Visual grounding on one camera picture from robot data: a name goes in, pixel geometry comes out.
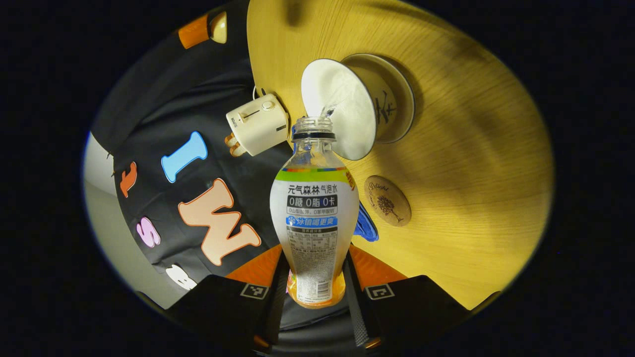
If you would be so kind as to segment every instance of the wooden coaster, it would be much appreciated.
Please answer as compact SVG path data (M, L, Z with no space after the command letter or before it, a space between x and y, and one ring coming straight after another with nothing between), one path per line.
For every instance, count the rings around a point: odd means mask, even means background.
M392 182L381 176L368 177L364 185L371 207L384 221L403 227L412 217L408 199Z

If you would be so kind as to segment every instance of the round wooden table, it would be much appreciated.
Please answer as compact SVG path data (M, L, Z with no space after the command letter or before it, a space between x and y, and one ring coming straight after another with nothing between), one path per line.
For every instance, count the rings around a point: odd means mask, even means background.
M429 276L468 309L513 281L540 243L554 167L541 115L503 63L397 0L251 0L247 35L258 91L275 93L292 123L305 114L300 80L315 59L371 53L410 82L410 132L343 161L358 184L372 175L395 183L411 221L389 225L360 190L380 239L353 244L408 277Z

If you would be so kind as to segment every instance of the bottle label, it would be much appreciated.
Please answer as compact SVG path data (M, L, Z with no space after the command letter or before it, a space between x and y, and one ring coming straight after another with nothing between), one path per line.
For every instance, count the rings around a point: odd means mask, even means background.
M348 250L358 210L357 187L344 167L283 168L278 173L271 212L283 250L287 256L290 253L295 268L298 301L315 304L332 299L335 264Z

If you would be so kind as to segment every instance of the plastic bottle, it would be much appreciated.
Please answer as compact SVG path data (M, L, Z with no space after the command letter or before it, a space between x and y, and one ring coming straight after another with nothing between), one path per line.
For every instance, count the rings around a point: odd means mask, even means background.
M271 218L291 267L289 294L307 309L321 309L344 296L342 264L355 231L359 193L331 151L331 119L301 118L295 128L296 152L271 188Z

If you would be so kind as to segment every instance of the barcode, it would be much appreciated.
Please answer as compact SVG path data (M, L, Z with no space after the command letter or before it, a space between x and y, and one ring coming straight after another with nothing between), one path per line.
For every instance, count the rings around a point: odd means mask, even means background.
M330 281L327 281L326 283L317 284L317 296L318 297L328 296L328 285L330 283L331 283Z

